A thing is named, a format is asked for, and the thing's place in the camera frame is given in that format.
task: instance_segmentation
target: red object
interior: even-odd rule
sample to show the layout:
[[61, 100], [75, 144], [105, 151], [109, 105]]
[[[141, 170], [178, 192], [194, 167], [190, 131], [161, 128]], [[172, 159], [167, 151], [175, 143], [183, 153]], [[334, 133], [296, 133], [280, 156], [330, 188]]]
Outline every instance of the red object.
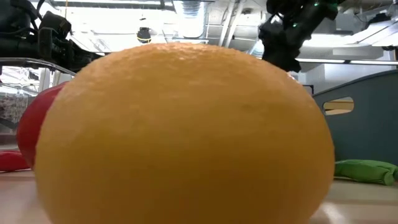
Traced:
[[26, 160], [19, 151], [0, 151], [0, 172], [29, 169]]
[[36, 144], [45, 115], [65, 84], [66, 82], [39, 93], [26, 108], [19, 121], [17, 129], [18, 147], [32, 169], [35, 165]]

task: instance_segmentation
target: cable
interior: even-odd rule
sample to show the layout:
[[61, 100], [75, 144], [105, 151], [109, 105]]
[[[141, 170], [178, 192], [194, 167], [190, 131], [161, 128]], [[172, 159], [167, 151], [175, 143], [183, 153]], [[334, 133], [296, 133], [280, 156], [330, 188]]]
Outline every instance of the cable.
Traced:
[[[237, 9], [238, 9], [238, 5], [237, 5], [236, 3], [234, 3], [234, 7], [232, 8], [231, 18], [234, 17], [234, 16], [236, 16], [235, 10], [237, 10]], [[224, 18], [226, 12], [228, 12], [228, 8], [226, 8], [225, 11], [224, 11], [223, 19], [221, 20], [221, 24], [224, 24], [224, 22], [225, 22], [225, 20], [226, 20], [226, 18]]]
[[226, 8], [226, 9], [224, 10], [223, 17], [221, 18], [221, 24], [223, 24], [224, 21], [225, 21], [225, 14], [226, 14], [227, 11], [228, 11], [228, 8]]
[[388, 7], [387, 14], [390, 14], [390, 10], [391, 10], [391, 7], [392, 7], [392, 6], [395, 6], [395, 4], [392, 3], [392, 4], [390, 5], [390, 7]]
[[23, 32], [32, 32], [34, 34], [37, 34], [37, 30], [34, 30], [30, 27], [25, 27], [25, 28], [19, 29], [14, 32], [0, 32], [0, 36], [13, 36], [13, 35], [21, 34]]
[[40, 8], [42, 7], [44, 1], [45, 1], [45, 0], [39, 0], [39, 2], [37, 3], [37, 9], [36, 9], [36, 10], [37, 10], [37, 17], [38, 17], [40, 20], [43, 19], [42, 15], [40, 14]]
[[367, 23], [367, 22], [363, 21], [357, 14], [354, 14], [354, 16], [356, 16], [359, 19], [359, 21]]

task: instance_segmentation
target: ceiling duct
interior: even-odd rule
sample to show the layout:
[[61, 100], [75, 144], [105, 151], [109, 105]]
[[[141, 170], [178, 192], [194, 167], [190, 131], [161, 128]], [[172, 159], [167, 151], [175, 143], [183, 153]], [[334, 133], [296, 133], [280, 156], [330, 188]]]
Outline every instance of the ceiling duct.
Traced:
[[170, 1], [151, 1], [151, 0], [51, 0], [49, 1], [55, 7], [95, 7], [106, 9], [153, 9], [174, 11]]
[[173, 1], [173, 4], [179, 16], [179, 33], [187, 38], [201, 37], [205, 31], [207, 2]]

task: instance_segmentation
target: ceiling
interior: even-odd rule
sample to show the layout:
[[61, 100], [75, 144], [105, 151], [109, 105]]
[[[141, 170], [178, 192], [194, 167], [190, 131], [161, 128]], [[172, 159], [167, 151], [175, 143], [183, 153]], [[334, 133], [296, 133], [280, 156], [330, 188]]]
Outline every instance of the ceiling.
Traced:
[[[229, 26], [237, 19], [234, 39], [230, 48], [240, 51], [249, 50], [255, 43], [257, 27], [269, 15], [266, 14], [266, 1], [242, 0], [243, 8], [250, 9], [248, 14], [233, 16]], [[141, 45], [136, 35], [140, 27], [150, 27], [152, 42], [166, 43], [184, 39], [183, 29], [189, 24], [181, 25], [181, 19], [171, 10], [146, 9], [129, 7], [129, 0], [65, 0], [47, 1], [40, 10], [66, 16], [72, 23], [72, 38], [81, 47], [93, 52], [114, 52]], [[223, 29], [223, 18], [228, 14], [230, 0], [216, 0], [206, 3], [205, 32], [200, 39], [207, 44], [218, 45]], [[364, 24], [353, 14], [366, 12], [382, 6], [391, 5], [388, 0], [348, 0], [340, 7], [336, 22], [324, 21], [323, 27], [342, 27], [355, 32]], [[300, 57], [304, 58], [343, 58], [343, 59], [376, 59], [382, 56], [380, 47], [356, 47], [337, 49], [331, 47], [303, 47]]]

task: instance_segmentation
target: pipe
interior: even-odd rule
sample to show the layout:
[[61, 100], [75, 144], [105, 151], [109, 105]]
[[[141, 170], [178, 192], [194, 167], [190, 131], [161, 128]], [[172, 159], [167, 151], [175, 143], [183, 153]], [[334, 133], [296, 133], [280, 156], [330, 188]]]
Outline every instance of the pipe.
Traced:
[[228, 4], [228, 14], [226, 15], [225, 21], [224, 21], [224, 25], [223, 25], [223, 30], [221, 31], [221, 36], [220, 36], [220, 40], [218, 41], [218, 45], [221, 47], [224, 43], [224, 38], [226, 35], [226, 31], [228, 30], [229, 27], [229, 23], [231, 22], [231, 18], [232, 18], [232, 13], [234, 11], [234, 5], [235, 2], [232, 2], [232, 0], [229, 1]]
[[179, 16], [180, 31], [184, 37], [198, 38], [206, 27], [207, 3], [201, 1], [173, 1]]
[[238, 9], [236, 10], [236, 16], [234, 18], [234, 21], [232, 22], [231, 28], [229, 29], [228, 38], [226, 39], [226, 43], [225, 43], [226, 48], [228, 48], [229, 44], [231, 43], [232, 36], [235, 33], [236, 26], [238, 25], [239, 18], [241, 17], [241, 14], [242, 14], [244, 3], [245, 3], [245, 1], [243, 1], [243, 0], [240, 0], [238, 3]]

